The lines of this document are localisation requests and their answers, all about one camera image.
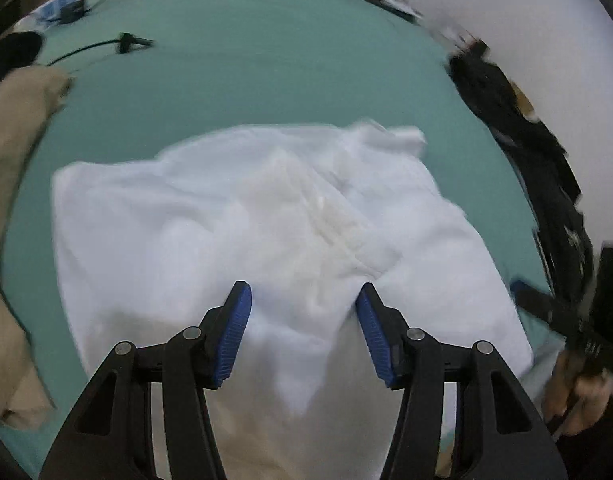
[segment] khaki garment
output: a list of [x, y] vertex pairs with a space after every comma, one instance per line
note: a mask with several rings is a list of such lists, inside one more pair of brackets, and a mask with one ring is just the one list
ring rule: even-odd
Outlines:
[[[0, 83], [0, 243], [26, 158], [69, 84], [67, 73], [45, 66], [19, 68]], [[0, 294], [0, 420], [37, 428], [51, 409], [26, 334]]]

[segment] green bed sheet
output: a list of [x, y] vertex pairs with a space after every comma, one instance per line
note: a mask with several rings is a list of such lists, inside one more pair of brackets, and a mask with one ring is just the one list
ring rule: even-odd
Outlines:
[[[51, 176], [76, 160], [149, 158], [242, 123], [414, 124], [428, 139], [424, 162], [480, 232], [503, 279], [546, 287], [535, 221], [513, 169], [446, 75], [446, 52], [422, 28], [362, 0], [107, 0], [49, 30], [39, 62], [120, 32], [155, 46], [123, 56], [101, 47], [60, 63], [74, 86], [30, 160], [4, 241], [2, 290], [57, 408], [38, 432], [0, 428], [32, 476], [86, 383], [51, 239]], [[547, 330], [523, 322], [537, 348]]]

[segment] green fabric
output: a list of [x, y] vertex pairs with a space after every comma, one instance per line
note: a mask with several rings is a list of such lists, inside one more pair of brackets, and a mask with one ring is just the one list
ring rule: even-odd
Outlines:
[[[51, 241], [51, 176], [76, 160], [149, 158], [235, 124], [414, 124], [439, 188], [465, 211], [505, 282], [522, 276], [546, 287], [522, 188], [422, 28], [362, 0], [107, 0], [49, 31], [40, 62], [120, 32], [155, 46], [122, 56], [101, 47], [60, 63], [77, 79], [29, 162], [4, 241], [2, 290], [58, 407], [37, 433], [0, 429], [31, 475], [86, 382]], [[547, 331], [524, 321], [536, 348]]]

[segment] white garment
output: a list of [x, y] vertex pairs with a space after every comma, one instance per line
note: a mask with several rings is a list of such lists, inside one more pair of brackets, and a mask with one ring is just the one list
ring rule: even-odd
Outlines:
[[196, 325], [245, 280], [253, 307], [234, 371], [207, 394], [229, 478], [378, 478], [401, 395], [376, 377], [352, 309], [363, 283], [439, 341], [487, 339], [516, 375], [531, 364], [483, 241], [418, 158], [424, 145], [417, 128], [374, 123], [241, 126], [155, 160], [58, 171], [59, 286], [87, 373], [117, 341]]

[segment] silver screw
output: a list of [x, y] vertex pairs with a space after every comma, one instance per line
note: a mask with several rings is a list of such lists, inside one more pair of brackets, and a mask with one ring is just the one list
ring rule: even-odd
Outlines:
[[492, 354], [494, 350], [493, 345], [488, 341], [478, 341], [477, 345], [475, 345], [475, 348], [477, 348], [481, 353], [486, 355]]
[[184, 339], [197, 339], [200, 337], [200, 335], [202, 335], [202, 330], [196, 326], [189, 326], [188, 328], [184, 329], [184, 332], [182, 332], [182, 337]]
[[126, 355], [131, 351], [131, 348], [131, 343], [123, 341], [122, 343], [115, 345], [115, 353], [117, 355]]
[[406, 331], [407, 338], [413, 339], [414, 341], [422, 341], [425, 335], [424, 330], [420, 328], [410, 328]]

